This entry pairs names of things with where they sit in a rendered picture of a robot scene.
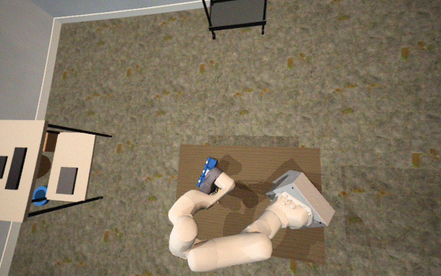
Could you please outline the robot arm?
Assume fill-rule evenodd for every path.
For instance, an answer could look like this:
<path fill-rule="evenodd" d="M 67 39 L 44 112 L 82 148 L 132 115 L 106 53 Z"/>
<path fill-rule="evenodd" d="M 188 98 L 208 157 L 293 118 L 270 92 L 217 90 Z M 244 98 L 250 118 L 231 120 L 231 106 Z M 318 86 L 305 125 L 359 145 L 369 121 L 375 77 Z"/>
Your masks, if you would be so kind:
<path fill-rule="evenodd" d="M 212 195 L 217 187 L 220 191 Z M 312 224 L 313 213 L 310 207 L 282 192 L 274 196 L 263 213 L 242 234 L 198 240 L 198 225 L 193 215 L 199 210 L 212 207 L 234 187 L 234 179 L 214 167 L 207 172 L 205 180 L 200 184 L 200 191 L 186 192 L 169 210 L 169 219 L 174 224 L 169 250 L 173 255 L 187 259 L 193 272 L 210 272 L 266 260 L 272 255 L 271 239 L 280 228 L 300 228 Z"/>

